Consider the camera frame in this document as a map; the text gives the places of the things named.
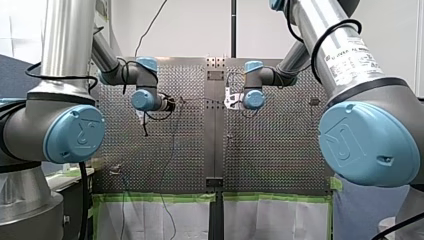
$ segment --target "vertical metal post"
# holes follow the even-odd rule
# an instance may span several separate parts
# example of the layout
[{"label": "vertical metal post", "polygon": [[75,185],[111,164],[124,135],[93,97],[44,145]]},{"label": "vertical metal post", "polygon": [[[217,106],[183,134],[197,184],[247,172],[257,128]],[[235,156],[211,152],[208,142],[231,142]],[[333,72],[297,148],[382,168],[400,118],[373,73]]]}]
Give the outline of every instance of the vertical metal post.
[{"label": "vertical metal post", "polygon": [[237,0],[231,0],[231,58],[237,57]]}]

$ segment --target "white plastic sheet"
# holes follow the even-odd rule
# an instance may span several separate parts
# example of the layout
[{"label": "white plastic sheet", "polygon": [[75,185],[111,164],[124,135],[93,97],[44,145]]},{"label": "white plastic sheet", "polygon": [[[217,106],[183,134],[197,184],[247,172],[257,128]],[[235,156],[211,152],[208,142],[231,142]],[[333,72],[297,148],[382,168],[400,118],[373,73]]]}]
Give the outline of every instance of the white plastic sheet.
[{"label": "white plastic sheet", "polygon": [[[160,201],[102,202],[95,210],[97,240],[171,239],[174,228]],[[207,240],[209,202],[167,202],[177,230],[174,240]]]},{"label": "white plastic sheet", "polygon": [[225,239],[327,240],[329,203],[302,199],[226,201]]}]

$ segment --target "robotic arm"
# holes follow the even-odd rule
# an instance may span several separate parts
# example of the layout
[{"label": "robotic arm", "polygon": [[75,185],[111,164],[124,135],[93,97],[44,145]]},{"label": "robotic arm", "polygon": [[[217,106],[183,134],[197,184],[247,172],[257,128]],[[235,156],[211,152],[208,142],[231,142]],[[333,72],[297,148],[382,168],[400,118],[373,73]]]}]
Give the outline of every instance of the robotic arm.
[{"label": "robotic arm", "polygon": [[99,67],[100,81],[105,85],[136,85],[131,103],[139,111],[173,111],[175,101],[157,92],[157,62],[154,58],[140,57],[121,64],[101,34],[93,39],[92,59]]},{"label": "robotic arm", "polygon": [[91,54],[104,84],[137,86],[137,110],[175,108],[157,93],[155,59],[122,65],[100,34],[93,40],[94,13],[95,0],[49,0],[41,82],[26,100],[0,101],[1,239],[62,239],[63,198],[50,191],[40,165],[85,162],[103,141],[104,119],[88,90]]},{"label": "robotic arm", "polygon": [[[271,1],[274,10],[290,13],[289,21],[303,38],[280,68],[296,72],[308,60],[305,52],[311,56],[311,67],[329,98],[319,125],[320,147],[336,173],[365,186],[422,184],[424,108],[403,79],[384,74],[358,34],[360,24],[347,20],[358,3]],[[261,62],[246,63],[245,108],[264,105],[262,85],[275,83],[269,71]],[[293,78],[283,79],[283,86],[292,85]]]}]

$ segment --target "blue joint cap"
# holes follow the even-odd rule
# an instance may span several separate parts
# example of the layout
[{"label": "blue joint cap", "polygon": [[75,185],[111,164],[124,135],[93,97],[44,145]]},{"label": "blue joint cap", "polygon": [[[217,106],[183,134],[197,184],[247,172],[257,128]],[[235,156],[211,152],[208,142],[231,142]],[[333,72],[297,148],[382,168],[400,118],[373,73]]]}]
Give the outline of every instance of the blue joint cap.
[{"label": "blue joint cap", "polygon": [[250,61],[244,64],[244,73],[250,73],[263,68],[264,63],[261,61]]},{"label": "blue joint cap", "polygon": [[153,110],[155,98],[144,89],[137,90],[131,97],[131,104],[139,111],[147,112]]},{"label": "blue joint cap", "polygon": [[100,147],[104,135],[100,111],[90,105],[78,105],[53,121],[44,137],[44,155],[54,163],[84,162]]},{"label": "blue joint cap", "polygon": [[137,58],[137,62],[143,65],[143,67],[150,69],[154,72],[158,71],[158,61],[152,57],[139,57]]},{"label": "blue joint cap", "polygon": [[284,0],[269,0],[269,6],[272,10],[283,11]]},{"label": "blue joint cap", "polygon": [[420,169],[414,138],[393,115],[364,102],[342,102],[327,110],[319,143],[328,165],[350,182],[398,187]]},{"label": "blue joint cap", "polygon": [[250,110],[258,110],[265,105],[265,95],[262,91],[249,91],[243,99],[243,105]]}]

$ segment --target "black cable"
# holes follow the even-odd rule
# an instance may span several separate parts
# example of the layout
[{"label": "black cable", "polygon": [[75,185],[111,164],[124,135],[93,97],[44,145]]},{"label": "black cable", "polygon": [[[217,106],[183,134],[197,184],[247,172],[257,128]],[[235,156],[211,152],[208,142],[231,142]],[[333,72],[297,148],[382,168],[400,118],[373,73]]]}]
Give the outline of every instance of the black cable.
[{"label": "black cable", "polygon": [[121,207],[121,212],[122,212],[122,228],[121,228],[121,236],[120,236],[120,240],[123,239],[124,237],[124,230],[125,230],[125,194],[129,194],[129,188],[128,188],[128,183],[127,180],[125,179],[124,174],[122,173],[122,169],[120,169],[119,174],[121,175],[121,179],[122,179],[122,183],[124,184],[124,191],[122,193],[122,207]]},{"label": "black cable", "polygon": [[90,86],[88,87],[88,93],[91,93],[91,90],[93,90],[97,86],[98,83],[99,83],[99,80],[97,78],[94,79],[94,83],[90,84]]},{"label": "black cable", "polygon": [[315,79],[322,84],[321,82],[321,78],[318,75],[318,71],[316,69],[316,61],[317,61],[317,57],[318,57],[318,52],[319,49],[321,48],[322,43],[325,41],[325,39],[327,39],[328,36],[330,36],[333,32],[335,32],[337,29],[341,28],[341,27],[352,27],[350,25],[346,25],[346,24],[355,24],[358,29],[358,33],[360,34],[362,32],[362,24],[355,19],[345,19],[340,21],[339,23],[329,27],[324,34],[317,40],[314,49],[312,50],[312,54],[311,54],[311,66],[312,66],[312,73],[314,74]]},{"label": "black cable", "polygon": [[163,118],[155,118],[155,117],[153,117],[153,116],[151,116],[148,112],[144,112],[145,114],[146,114],[146,116],[148,117],[148,118],[150,118],[150,119],[152,119],[152,120],[155,120],[155,121],[164,121],[164,120],[166,120],[166,119],[168,119],[171,115],[172,115],[172,113],[173,113],[174,111],[170,111],[169,113],[168,113],[168,115],[166,115],[165,117],[163,117]]},{"label": "black cable", "polygon": [[152,19],[152,21],[150,22],[149,27],[147,28],[146,32],[140,37],[140,40],[138,41],[138,45],[137,48],[135,49],[135,53],[134,53],[134,58],[137,57],[138,54],[138,50],[141,47],[141,43],[143,41],[143,38],[149,33],[150,29],[152,28],[153,24],[155,23],[156,19],[158,18],[160,12],[162,11],[163,7],[165,6],[165,4],[168,2],[168,0],[164,0],[162,5],[160,6],[158,12],[156,13],[155,17]]},{"label": "black cable", "polygon": [[388,229],[382,231],[381,233],[379,233],[375,237],[373,237],[371,240],[383,240],[383,239],[385,239],[385,236],[389,235],[390,233],[397,231],[401,228],[404,228],[404,227],[406,227],[410,224],[413,224],[413,223],[415,223],[415,222],[417,222],[417,221],[419,221],[423,218],[424,218],[424,212],[420,213],[420,214],[418,214],[414,217],[411,217],[411,218],[409,218],[409,219],[407,219],[407,220],[405,220],[401,223],[398,223],[391,228],[388,228]]},{"label": "black cable", "polygon": [[226,86],[226,87],[230,87],[230,82],[229,82],[229,80],[230,80],[230,76],[233,76],[233,81],[234,81],[234,75],[241,75],[241,76],[244,76],[244,73],[241,73],[241,72],[229,72],[229,73],[227,74],[227,79],[226,79],[226,81],[225,81],[225,86]]},{"label": "black cable", "polygon": [[98,28],[96,29],[96,31],[93,33],[93,35],[96,35],[97,33],[101,32],[103,29],[105,29],[105,27],[103,27],[103,26],[98,27]]},{"label": "black cable", "polygon": [[286,6],[286,16],[287,16],[287,27],[289,28],[289,32],[291,33],[291,35],[299,42],[303,43],[303,39],[301,37],[299,37],[293,30],[292,24],[290,22],[291,20],[291,1],[292,0],[288,0],[287,1],[287,6]]},{"label": "black cable", "polygon": [[244,111],[241,111],[241,115],[243,116],[243,117],[245,117],[245,118],[248,118],[248,119],[250,119],[250,118],[254,118],[254,117],[256,117],[257,115],[258,115],[258,113],[259,113],[259,109],[258,110],[256,110],[252,115],[246,115],[246,114],[244,114]]},{"label": "black cable", "polygon": [[182,102],[182,104],[181,104],[181,107],[180,107],[180,110],[179,110],[179,114],[178,114],[178,117],[177,117],[177,122],[176,122],[176,126],[175,126],[175,129],[174,130],[172,130],[172,121],[170,121],[171,131],[172,131],[172,137],[171,137],[172,138],[172,140],[171,140],[172,141],[172,143],[171,143],[172,144],[171,156],[170,156],[169,160],[166,162],[166,164],[165,164],[165,166],[164,166],[164,168],[162,170],[162,175],[160,177],[160,184],[159,184],[160,185],[160,187],[159,187],[160,193],[159,194],[160,194],[160,197],[162,199],[163,207],[164,207],[165,211],[168,213],[169,217],[171,218],[172,226],[174,228],[174,234],[172,235],[172,237],[171,237],[170,240],[173,240],[175,238],[175,236],[177,235],[177,228],[175,226],[174,218],[173,218],[172,214],[169,212],[169,210],[168,210],[168,208],[166,206],[165,200],[163,198],[162,187],[163,187],[163,179],[165,177],[166,169],[168,168],[168,166],[172,162],[172,160],[174,160],[174,155],[175,155],[175,137],[176,137],[176,134],[178,132],[178,128],[179,128],[179,125],[180,125],[182,112],[183,112],[183,109],[184,109],[184,104],[186,103],[186,101],[184,101],[181,98],[181,102]]},{"label": "black cable", "polygon": [[125,93],[127,91],[127,85],[128,85],[128,78],[130,76],[130,64],[131,63],[133,63],[133,64],[135,64],[135,65],[137,65],[139,67],[142,67],[144,70],[146,70],[147,72],[149,72],[150,74],[152,74],[154,76],[155,80],[156,80],[156,83],[159,83],[158,76],[152,70],[150,70],[150,69],[146,68],[145,66],[143,66],[143,64],[140,64],[139,62],[132,61],[132,60],[127,61],[127,60],[125,60],[123,58],[117,58],[117,59],[119,61],[122,61],[124,63],[124,66],[122,67],[122,70],[121,70],[121,79],[124,82],[124,86],[123,86],[123,89],[122,89],[122,94],[123,95],[125,95]]},{"label": "black cable", "polygon": [[25,74],[27,76],[30,76],[30,77],[33,77],[33,78],[45,79],[45,80],[71,80],[71,79],[92,79],[92,80],[97,80],[97,78],[96,77],[93,77],[93,76],[63,76],[63,77],[52,77],[52,76],[37,75],[37,74],[31,73],[34,69],[38,68],[39,66],[41,66],[41,62],[36,63],[36,64],[30,66],[29,68],[27,68],[25,70]]},{"label": "black cable", "polygon": [[81,227],[79,240],[84,240],[87,232],[87,222],[88,222],[88,208],[89,208],[89,190],[88,190],[88,176],[85,163],[81,162],[78,164],[81,172],[81,182],[82,182],[82,217],[81,217]]},{"label": "black cable", "polygon": [[304,71],[306,71],[306,70],[308,70],[308,68],[311,66],[311,64],[309,64],[308,66],[306,66],[306,67],[304,67],[304,68],[302,68],[302,69],[300,69],[300,70],[298,70],[298,71],[293,71],[293,72],[287,72],[287,71],[284,71],[284,70],[281,70],[280,68],[278,68],[278,67],[276,67],[276,69],[277,69],[277,71],[278,72],[282,72],[282,73],[285,73],[285,74],[299,74],[299,73],[301,73],[301,72],[304,72]]},{"label": "black cable", "polygon": [[143,130],[144,130],[144,136],[145,137],[148,137],[149,136],[149,133],[147,132],[147,127],[146,127],[146,125],[147,125],[147,122],[146,122],[146,112],[143,112]]}]

